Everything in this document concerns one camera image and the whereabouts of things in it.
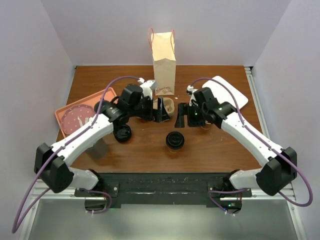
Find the orange tray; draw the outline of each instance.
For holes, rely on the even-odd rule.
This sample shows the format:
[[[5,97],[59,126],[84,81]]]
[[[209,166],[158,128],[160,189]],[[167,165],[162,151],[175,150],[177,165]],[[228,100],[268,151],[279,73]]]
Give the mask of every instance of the orange tray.
[[[88,106],[91,106],[92,108],[94,108],[95,104],[100,101],[104,91],[105,90],[98,91],[90,96],[87,96],[85,98],[82,98],[78,101],[75,101],[69,105],[66,105],[62,108],[55,110],[54,115],[55,115],[56,120],[58,121],[59,127],[61,129],[61,132],[62,132],[62,135],[64,138],[67,136],[67,134],[65,134],[65,132],[63,131],[63,129],[61,127],[61,118],[63,117],[65,112],[69,108],[71,108],[72,106],[79,105],[79,104],[85,104],[85,105],[88,105]],[[106,94],[104,96],[104,100],[111,101],[115,96],[117,96],[115,90],[112,87],[109,87],[108,91],[106,92]]]

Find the white paper bag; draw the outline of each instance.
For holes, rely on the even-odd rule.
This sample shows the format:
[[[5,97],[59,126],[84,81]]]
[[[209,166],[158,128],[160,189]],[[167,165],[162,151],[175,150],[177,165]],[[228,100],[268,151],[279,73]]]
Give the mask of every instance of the white paper bag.
[[[158,87],[155,95],[174,95],[176,81],[175,31],[154,33],[148,30],[152,50],[154,80]]]

